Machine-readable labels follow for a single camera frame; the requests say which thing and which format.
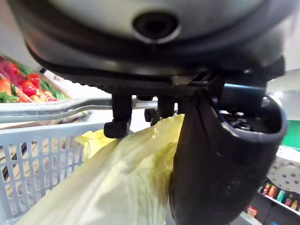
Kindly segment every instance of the plastic shopping basket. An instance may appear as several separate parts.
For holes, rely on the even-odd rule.
[[[14,225],[83,163],[74,138],[104,124],[76,123],[0,130],[0,225]]]

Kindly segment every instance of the basket handle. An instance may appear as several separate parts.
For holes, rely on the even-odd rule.
[[[157,107],[157,100],[140,101],[134,98],[132,105],[133,109],[155,108]],[[69,99],[45,104],[2,103],[0,107],[0,123],[57,120],[85,110],[111,109],[111,98]]]

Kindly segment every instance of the perforated metal plate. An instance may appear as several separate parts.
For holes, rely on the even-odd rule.
[[[300,194],[300,151],[280,146],[267,177],[279,188]]]

